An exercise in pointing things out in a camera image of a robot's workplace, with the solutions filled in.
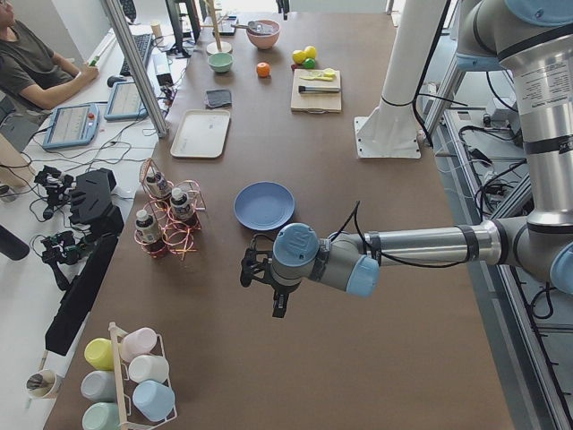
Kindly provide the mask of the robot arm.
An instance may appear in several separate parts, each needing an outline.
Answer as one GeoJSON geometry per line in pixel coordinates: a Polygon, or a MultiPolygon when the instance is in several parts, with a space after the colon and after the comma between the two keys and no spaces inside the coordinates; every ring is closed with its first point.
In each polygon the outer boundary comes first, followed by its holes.
{"type": "Polygon", "coordinates": [[[460,5],[458,67],[508,70],[521,130],[521,163],[533,207],[525,216],[490,216],[476,225],[321,238],[308,225],[279,230],[269,250],[250,243],[240,281],[273,290],[283,317],[302,280],[367,297],[381,268],[442,269],[466,262],[509,265],[556,289],[572,290],[572,4],[569,1],[465,1],[460,5]]]}

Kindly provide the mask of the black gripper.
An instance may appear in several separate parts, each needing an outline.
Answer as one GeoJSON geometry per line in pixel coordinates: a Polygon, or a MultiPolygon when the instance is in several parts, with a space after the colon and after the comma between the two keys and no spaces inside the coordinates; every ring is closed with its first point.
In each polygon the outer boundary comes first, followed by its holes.
{"type": "Polygon", "coordinates": [[[274,290],[273,311],[274,318],[284,318],[287,312],[287,299],[290,290],[279,284],[271,274],[272,251],[259,249],[258,239],[264,238],[274,242],[274,239],[264,233],[256,233],[252,236],[250,244],[245,250],[241,261],[240,283],[244,288],[248,288],[253,280],[270,285],[274,290]]]}

